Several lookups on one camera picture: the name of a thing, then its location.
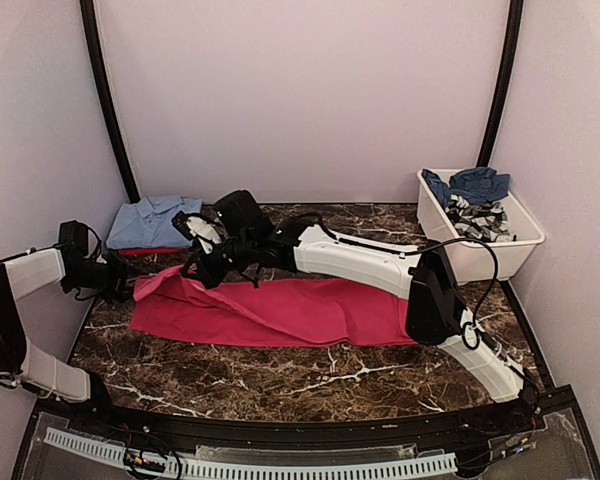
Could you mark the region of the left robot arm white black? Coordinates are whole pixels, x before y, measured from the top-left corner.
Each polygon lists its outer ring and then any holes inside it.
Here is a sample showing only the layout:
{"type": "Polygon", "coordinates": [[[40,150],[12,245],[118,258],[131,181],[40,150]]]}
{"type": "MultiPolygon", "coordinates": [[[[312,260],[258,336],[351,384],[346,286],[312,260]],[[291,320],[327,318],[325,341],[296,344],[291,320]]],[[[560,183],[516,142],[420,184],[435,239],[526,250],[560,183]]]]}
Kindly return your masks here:
{"type": "Polygon", "coordinates": [[[101,377],[70,365],[52,349],[51,334],[67,333],[90,301],[123,302],[131,295],[131,268],[109,252],[94,229],[77,220],[60,224],[56,242],[0,259],[0,386],[82,408],[100,436],[121,427],[120,412],[101,377]]]}

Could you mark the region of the pink trousers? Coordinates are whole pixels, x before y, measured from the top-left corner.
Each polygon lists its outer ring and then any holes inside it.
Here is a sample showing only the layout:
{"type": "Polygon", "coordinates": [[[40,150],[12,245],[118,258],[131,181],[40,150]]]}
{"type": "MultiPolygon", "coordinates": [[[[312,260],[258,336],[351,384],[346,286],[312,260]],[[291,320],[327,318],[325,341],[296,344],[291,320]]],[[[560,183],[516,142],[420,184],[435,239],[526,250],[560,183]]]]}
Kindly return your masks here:
{"type": "Polygon", "coordinates": [[[225,283],[214,289],[178,267],[137,280],[133,331],[193,344],[255,348],[412,346],[408,303],[342,279],[225,283]]]}

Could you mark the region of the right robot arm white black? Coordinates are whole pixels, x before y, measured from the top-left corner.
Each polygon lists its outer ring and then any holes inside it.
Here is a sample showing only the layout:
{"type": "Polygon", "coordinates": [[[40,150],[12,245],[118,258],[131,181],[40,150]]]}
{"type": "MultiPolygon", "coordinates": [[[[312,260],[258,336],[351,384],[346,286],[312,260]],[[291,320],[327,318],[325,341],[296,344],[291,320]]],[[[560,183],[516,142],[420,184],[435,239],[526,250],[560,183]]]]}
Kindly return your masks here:
{"type": "Polygon", "coordinates": [[[416,247],[343,235],[318,212],[275,223],[247,190],[224,196],[213,211],[213,218],[179,213],[172,221],[196,247],[184,276],[215,288],[229,273],[256,266],[329,275],[388,292],[408,303],[411,339],[451,355],[500,403],[490,413],[497,432],[510,434],[527,420],[538,387],[480,326],[478,310],[466,305],[446,242],[416,247]]]}

